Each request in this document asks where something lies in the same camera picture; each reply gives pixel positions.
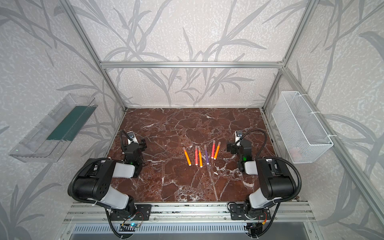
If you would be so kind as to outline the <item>orange marker group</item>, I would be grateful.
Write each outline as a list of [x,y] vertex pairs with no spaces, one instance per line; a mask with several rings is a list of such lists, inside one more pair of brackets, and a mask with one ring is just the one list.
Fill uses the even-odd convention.
[[215,151],[215,155],[214,155],[214,160],[216,160],[217,157],[218,157],[218,154],[219,154],[219,151],[220,151],[220,146],[221,146],[221,142],[218,142],[217,148],[216,148],[216,151]]

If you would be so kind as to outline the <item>pink marker group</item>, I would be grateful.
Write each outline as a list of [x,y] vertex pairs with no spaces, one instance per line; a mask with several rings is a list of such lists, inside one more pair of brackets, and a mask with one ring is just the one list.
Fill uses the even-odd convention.
[[215,150],[216,150],[216,141],[213,140],[213,143],[212,143],[212,154],[211,154],[211,159],[214,159],[214,156],[215,156]]
[[199,165],[198,146],[195,146],[195,165]]

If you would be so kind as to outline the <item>purple marker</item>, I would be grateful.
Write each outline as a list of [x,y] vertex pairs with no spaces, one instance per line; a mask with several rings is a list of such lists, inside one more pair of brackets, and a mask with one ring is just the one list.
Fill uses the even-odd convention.
[[205,158],[206,158],[206,164],[209,166],[210,165],[210,162],[209,162],[209,154],[208,154],[208,149],[207,149],[207,146],[204,145],[204,151],[205,151]]

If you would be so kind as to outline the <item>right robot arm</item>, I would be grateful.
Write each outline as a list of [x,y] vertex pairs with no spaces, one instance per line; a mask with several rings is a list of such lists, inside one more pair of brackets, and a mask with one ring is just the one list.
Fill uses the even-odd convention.
[[238,155],[239,170],[256,175],[260,185],[244,203],[228,203],[232,220],[262,220],[265,224],[272,219],[271,207],[293,200],[300,193],[302,178],[291,162],[276,156],[253,158],[252,144],[248,140],[228,143],[227,151]]

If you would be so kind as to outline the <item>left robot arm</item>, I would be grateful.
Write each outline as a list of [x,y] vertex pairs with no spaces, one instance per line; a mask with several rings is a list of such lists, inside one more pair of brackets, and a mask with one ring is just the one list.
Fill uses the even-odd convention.
[[113,178],[138,178],[143,166],[142,152],[146,141],[131,142],[123,147],[125,159],[116,161],[109,158],[88,159],[78,170],[68,187],[68,195],[82,203],[95,204],[111,210],[122,219],[136,215],[134,198],[111,186]]

